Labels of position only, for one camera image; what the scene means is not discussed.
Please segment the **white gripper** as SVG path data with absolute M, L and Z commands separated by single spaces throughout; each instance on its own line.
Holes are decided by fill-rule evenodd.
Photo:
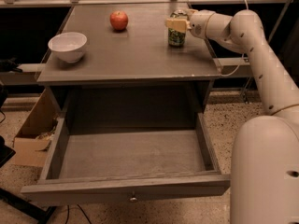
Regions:
M 185 19 L 168 18 L 165 20 L 165 26 L 180 33 L 189 31 L 194 37 L 205 39 L 206 26 L 209 19 L 215 14 L 214 11 L 187 9 L 186 13 L 190 17 L 190 22 Z

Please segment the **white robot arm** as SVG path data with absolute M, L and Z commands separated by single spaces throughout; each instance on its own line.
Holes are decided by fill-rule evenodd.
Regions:
M 231 160 L 231 224 L 299 224 L 299 88 L 252 10 L 194 10 L 165 26 L 245 54 L 265 114 L 239 129 Z

